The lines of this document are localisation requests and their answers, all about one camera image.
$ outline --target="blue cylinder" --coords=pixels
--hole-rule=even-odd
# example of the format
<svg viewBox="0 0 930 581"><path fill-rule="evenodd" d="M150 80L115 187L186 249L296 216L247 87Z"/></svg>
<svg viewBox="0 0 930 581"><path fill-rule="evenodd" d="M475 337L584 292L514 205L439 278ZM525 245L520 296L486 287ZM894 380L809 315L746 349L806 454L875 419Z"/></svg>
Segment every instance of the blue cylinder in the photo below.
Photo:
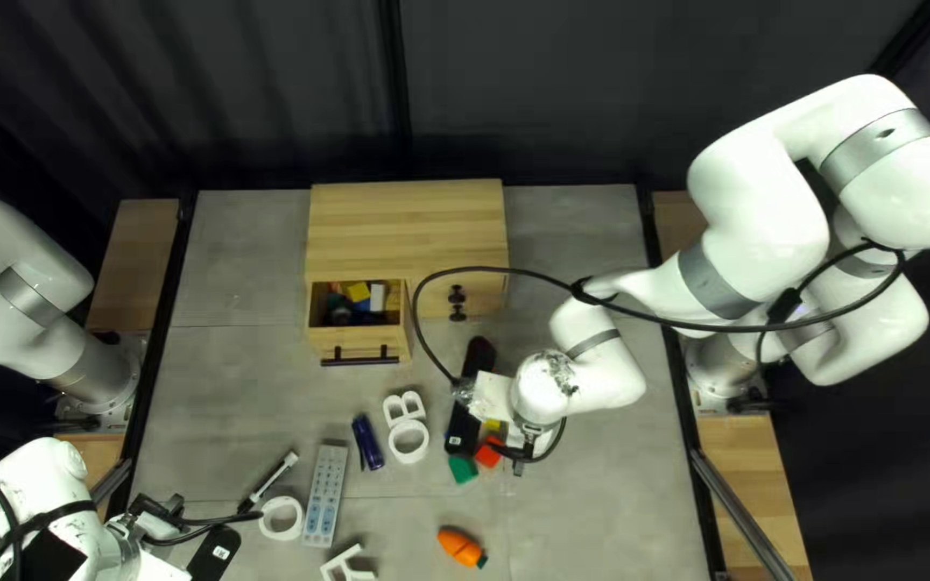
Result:
<svg viewBox="0 0 930 581"><path fill-rule="evenodd" d="M372 423L368 421L368 416L362 414L355 417L350 427L354 430L357 449L361 451L362 467L366 462L370 470L381 469L385 466L382 450L379 448L379 443L375 442L375 433L372 431Z"/></svg>

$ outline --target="remote control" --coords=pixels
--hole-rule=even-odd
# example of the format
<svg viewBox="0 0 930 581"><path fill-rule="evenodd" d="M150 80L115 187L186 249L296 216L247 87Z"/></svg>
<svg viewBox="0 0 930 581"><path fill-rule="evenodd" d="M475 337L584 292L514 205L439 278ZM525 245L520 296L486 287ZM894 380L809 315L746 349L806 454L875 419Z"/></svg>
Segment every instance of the remote control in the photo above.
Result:
<svg viewBox="0 0 930 581"><path fill-rule="evenodd" d="M343 493L343 473L346 471L346 447L323 445L314 464L314 482L307 502L307 524L304 526L304 546L328 549L333 546L336 514Z"/></svg>

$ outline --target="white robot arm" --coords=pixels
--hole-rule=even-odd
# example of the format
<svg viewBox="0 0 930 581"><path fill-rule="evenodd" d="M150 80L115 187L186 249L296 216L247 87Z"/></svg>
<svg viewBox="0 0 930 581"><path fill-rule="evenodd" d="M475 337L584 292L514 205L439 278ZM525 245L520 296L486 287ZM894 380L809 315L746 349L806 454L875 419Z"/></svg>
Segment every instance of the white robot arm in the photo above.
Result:
<svg viewBox="0 0 930 581"><path fill-rule="evenodd" d="M794 165L800 159L808 159L838 196L833 237ZM879 76L826 87L717 139L695 158L687 183L709 223L700 242L658 268L595 277L584 284L586 293L601 299L627 293L673 320L762 324L764 304L820 264L829 243L832 253L862 237L908 256L930 248L930 124ZM809 285L797 316L859 299L894 263L890 253L874 249L846 258ZM790 351L811 381L829 385L906 348L927 322L921 298L900 277L861 309L770 334L764 359ZM527 359L511 384L519 423L548 429L564 416L633 403L644 392L645 379L602 307L569 299L551 329L563 352ZM755 372L755 342L753 334L702 341L689 365L692 378L732 388L739 375Z"/></svg>
<svg viewBox="0 0 930 581"><path fill-rule="evenodd" d="M76 398L84 412L122 405L135 369L65 315L92 276L45 232L0 202L0 365Z"/></svg>
<svg viewBox="0 0 930 581"><path fill-rule="evenodd" d="M10 507L24 525L39 514L73 504L88 501L89 492L84 486L88 470L78 450L68 442L50 437L28 442L0 461L0 488ZM157 535L176 535L176 528L163 526L156 519ZM12 548L7 539L9 526L0 508L0 579L7 576L12 564ZM71 581L188 581L189 574L167 564L139 545L144 531L126 524L124 519L103 525L92 508L81 509L72 514L55 518L45 523L45 532L33 530L24 539L24 558L41 556L43 561L52 562L50 568L55 578ZM60 553L49 551L47 556L36 555L45 551L45 544L33 548L31 542L36 535L49 535L53 542L69 547L69 559Z"/></svg>

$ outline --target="white ring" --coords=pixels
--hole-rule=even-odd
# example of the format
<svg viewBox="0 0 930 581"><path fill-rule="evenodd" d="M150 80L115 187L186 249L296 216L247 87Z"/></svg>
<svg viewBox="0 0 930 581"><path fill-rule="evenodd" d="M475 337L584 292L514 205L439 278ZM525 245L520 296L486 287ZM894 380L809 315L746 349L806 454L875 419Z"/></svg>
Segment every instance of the white ring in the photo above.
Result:
<svg viewBox="0 0 930 581"><path fill-rule="evenodd" d="M297 521L292 523L292 526L289 528L275 530L275 519L279 516L279 511L282 511L282 508L286 507L292 507L297 512ZM265 506L261 507L260 510L265 516L260 517L257 520L257 524L260 526L260 532L269 539L274 539L275 541L292 541L303 533L304 507L301 506L300 500L296 500L292 496L276 496L265 502Z"/></svg>
<svg viewBox="0 0 930 581"><path fill-rule="evenodd" d="M395 442L397 436L412 431L421 432L421 444L411 452L401 452L397 449L397 442ZM418 420L397 422L394 424L393 429L390 430L390 438L386 443L390 445L390 452L394 455L394 458L397 458L401 464L415 464L422 458L425 458L426 453L429 452L429 429L426 427L426 424Z"/></svg>

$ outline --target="yellow cube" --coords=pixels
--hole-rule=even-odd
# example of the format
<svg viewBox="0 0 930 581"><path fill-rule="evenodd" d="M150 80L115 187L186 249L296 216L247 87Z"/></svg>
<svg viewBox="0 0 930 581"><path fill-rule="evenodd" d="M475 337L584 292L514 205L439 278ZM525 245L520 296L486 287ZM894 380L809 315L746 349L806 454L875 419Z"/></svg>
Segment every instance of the yellow cube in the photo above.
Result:
<svg viewBox="0 0 930 581"><path fill-rule="evenodd" d="M363 282L355 282L346 287L346 296L355 303L359 303L372 296L368 291L368 285Z"/></svg>

